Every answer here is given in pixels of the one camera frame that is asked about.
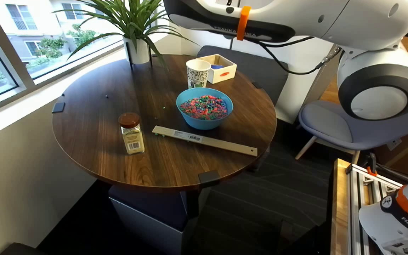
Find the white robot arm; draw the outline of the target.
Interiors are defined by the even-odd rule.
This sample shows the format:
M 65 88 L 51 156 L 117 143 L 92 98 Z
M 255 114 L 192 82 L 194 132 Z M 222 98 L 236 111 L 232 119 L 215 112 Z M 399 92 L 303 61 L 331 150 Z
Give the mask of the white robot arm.
M 311 102 L 299 122 L 314 141 L 348 150 L 408 135 L 408 0 L 163 0 L 184 29 L 258 44 L 311 36 L 338 46 L 338 102 Z

